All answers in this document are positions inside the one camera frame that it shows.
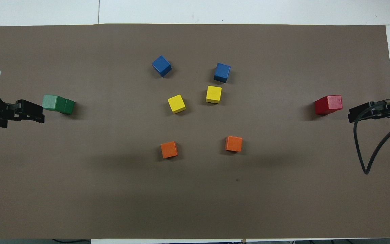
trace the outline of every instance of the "orange cube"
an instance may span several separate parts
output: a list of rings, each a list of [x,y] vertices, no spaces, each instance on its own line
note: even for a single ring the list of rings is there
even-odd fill
[[[160,144],[160,148],[162,150],[162,157],[164,159],[178,155],[177,145],[175,144],[175,142],[167,142],[164,144]]]
[[[225,142],[225,150],[242,151],[242,141],[243,139],[241,137],[228,136]]]

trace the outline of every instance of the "colored cube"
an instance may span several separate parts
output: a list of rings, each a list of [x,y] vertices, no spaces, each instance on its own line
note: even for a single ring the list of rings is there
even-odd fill
[[[172,113],[174,114],[186,109],[186,106],[180,94],[169,98],[168,103],[169,103],[169,107],[171,107]]]
[[[162,55],[160,55],[151,64],[161,77],[164,77],[169,71],[171,71],[171,64]]]
[[[58,111],[64,114],[73,112],[74,102],[57,95],[45,94],[43,96],[42,107],[50,111]]]
[[[242,151],[243,139],[238,136],[228,136],[225,141],[225,150],[227,151]]]
[[[342,109],[341,95],[325,96],[315,102],[316,114],[326,115]]]
[[[215,76],[213,77],[213,79],[225,83],[226,79],[228,79],[230,69],[231,69],[231,66],[226,65],[226,64],[222,64],[222,63],[218,63],[216,65]]]
[[[207,86],[206,102],[219,103],[221,101],[222,88],[217,86]]]
[[[175,142],[167,142],[164,144],[160,144],[160,148],[162,150],[162,157],[164,159],[178,155],[177,145],[175,144]]]

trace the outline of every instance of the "black cable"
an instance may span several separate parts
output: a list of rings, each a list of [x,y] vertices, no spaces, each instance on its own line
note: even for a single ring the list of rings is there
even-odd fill
[[[361,154],[361,150],[359,148],[359,141],[357,140],[358,139],[358,133],[357,133],[357,128],[358,128],[358,122],[359,120],[362,119],[362,117],[368,113],[370,110],[372,110],[373,108],[375,107],[378,107],[380,105],[384,105],[386,102],[382,101],[382,102],[376,102],[373,106],[370,106],[369,108],[365,109],[364,111],[362,111],[358,117],[356,118],[356,120],[354,121],[354,125],[353,125],[353,136],[354,136],[354,143],[356,145],[356,151],[357,151],[357,156],[359,158],[359,162],[361,163],[361,167],[362,167],[362,170],[364,171],[364,173],[366,175],[368,175],[368,173],[370,173],[370,170],[371,170],[371,166],[373,165],[373,162],[374,162],[374,159],[376,158],[377,156],[377,153],[379,152],[380,148],[383,146],[383,144],[387,141],[387,139],[389,139],[390,137],[390,131],[389,133],[386,134],[386,136],[380,141],[380,143],[377,145],[376,149],[374,150],[373,154],[371,155],[371,158],[370,158],[370,161],[368,162],[368,166],[365,168],[365,165],[364,165],[364,161],[362,160],[362,154]]]
[[[57,239],[52,239],[53,241],[56,241],[56,242],[59,242],[59,243],[75,243],[75,242],[90,242],[90,240],[86,240],[86,239],[80,239],[80,240],[74,240],[74,241],[60,241],[60,240],[57,240]]]

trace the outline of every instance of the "white floor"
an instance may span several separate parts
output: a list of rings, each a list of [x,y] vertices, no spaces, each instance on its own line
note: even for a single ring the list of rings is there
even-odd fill
[[[387,25],[390,54],[390,0],[0,0],[0,26],[98,23]],[[112,243],[184,241],[114,239]]]

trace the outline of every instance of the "green cube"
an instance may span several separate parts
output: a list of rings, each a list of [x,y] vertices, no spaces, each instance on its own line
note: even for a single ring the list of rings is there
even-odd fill
[[[42,107],[50,111],[58,111],[64,114],[73,112],[74,102],[57,95],[46,94],[43,96]]]

